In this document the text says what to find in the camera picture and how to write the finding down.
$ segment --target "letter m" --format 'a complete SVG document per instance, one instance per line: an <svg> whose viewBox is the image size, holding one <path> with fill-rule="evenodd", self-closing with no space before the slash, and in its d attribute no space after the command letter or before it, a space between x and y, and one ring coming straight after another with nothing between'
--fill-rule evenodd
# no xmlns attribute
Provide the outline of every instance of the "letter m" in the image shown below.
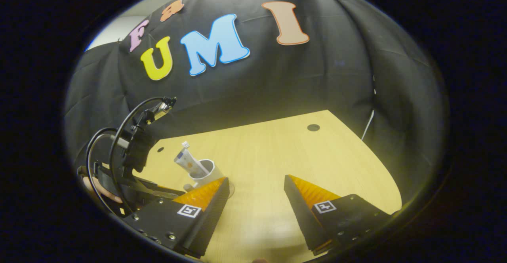
<svg viewBox="0 0 507 263"><path fill-rule="evenodd" d="M205 38L197 31L192 31L181 38L180 43L187 48L190 61L190 75L196 76L206 70L206 65L201 63L199 56L210 66L217 64L217 50L220 46L220 62L230 63L243 59L250 55L250 50L245 48L239 40L236 27L234 26L235 14L227 14L217 18L212 24L210 38Z"/></svg>

